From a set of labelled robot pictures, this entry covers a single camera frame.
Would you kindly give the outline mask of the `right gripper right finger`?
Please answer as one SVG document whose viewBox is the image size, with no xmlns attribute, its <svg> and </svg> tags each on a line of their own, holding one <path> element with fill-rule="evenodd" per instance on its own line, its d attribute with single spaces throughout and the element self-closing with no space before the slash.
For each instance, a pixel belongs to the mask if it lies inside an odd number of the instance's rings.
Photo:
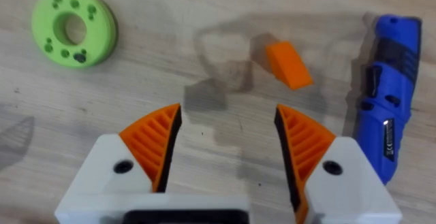
<svg viewBox="0 0 436 224">
<path fill-rule="evenodd" d="M 276 107 L 297 224 L 399 224 L 403 215 L 355 139 L 339 137 L 288 106 Z"/>
</svg>

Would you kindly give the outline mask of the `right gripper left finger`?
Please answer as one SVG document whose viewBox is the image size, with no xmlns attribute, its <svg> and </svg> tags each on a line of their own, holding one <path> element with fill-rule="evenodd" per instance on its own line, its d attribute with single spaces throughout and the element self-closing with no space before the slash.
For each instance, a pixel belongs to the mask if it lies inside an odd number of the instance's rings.
<svg viewBox="0 0 436 224">
<path fill-rule="evenodd" d="M 175 103 L 119 133 L 99 136 L 67 194 L 163 193 L 181 123 L 181 106 Z"/>
</svg>

